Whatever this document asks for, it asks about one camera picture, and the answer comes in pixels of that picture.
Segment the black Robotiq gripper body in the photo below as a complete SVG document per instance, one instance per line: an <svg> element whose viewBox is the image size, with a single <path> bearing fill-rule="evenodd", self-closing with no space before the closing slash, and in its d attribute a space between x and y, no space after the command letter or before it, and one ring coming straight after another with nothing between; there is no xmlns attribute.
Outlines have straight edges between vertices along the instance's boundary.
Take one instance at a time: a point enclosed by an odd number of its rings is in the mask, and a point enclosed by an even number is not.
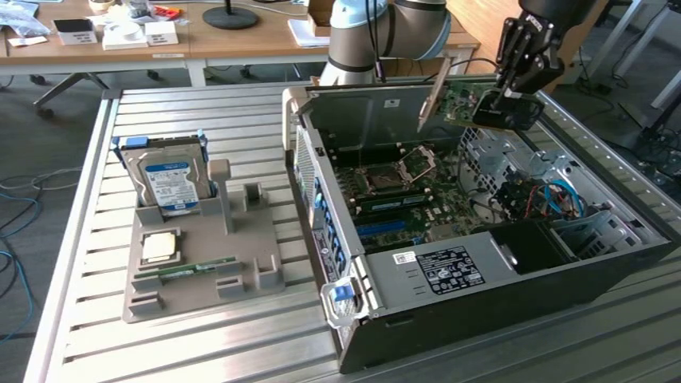
<svg viewBox="0 0 681 383"><path fill-rule="evenodd" d="M502 53L512 53L526 35L524 54L541 53L552 44L561 44L565 33L585 19L585 1L518 1L521 13L504 20Z"/></svg>

